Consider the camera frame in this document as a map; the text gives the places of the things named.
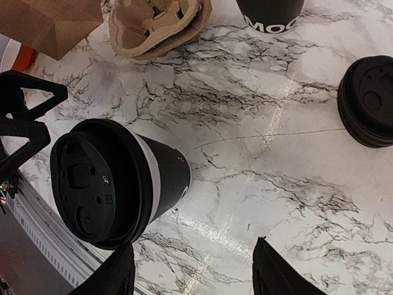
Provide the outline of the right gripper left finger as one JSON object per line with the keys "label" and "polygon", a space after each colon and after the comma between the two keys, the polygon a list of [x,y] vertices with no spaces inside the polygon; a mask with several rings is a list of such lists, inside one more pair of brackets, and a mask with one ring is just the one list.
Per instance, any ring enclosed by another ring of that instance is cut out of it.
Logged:
{"label": "right gripper left finger", "polygon": [[134,294],[136,267],[131,243],[118,247],[101,266],[69,295]]}

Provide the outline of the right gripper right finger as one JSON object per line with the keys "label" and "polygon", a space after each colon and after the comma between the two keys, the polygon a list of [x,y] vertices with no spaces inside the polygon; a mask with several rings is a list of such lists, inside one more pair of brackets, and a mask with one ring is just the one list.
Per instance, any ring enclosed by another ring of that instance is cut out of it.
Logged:
{"label": "right gripper right finger", "polygon": [[303,278],[266,240],[260,237],[253,252],[252,284],[260,295],[325,295]]}

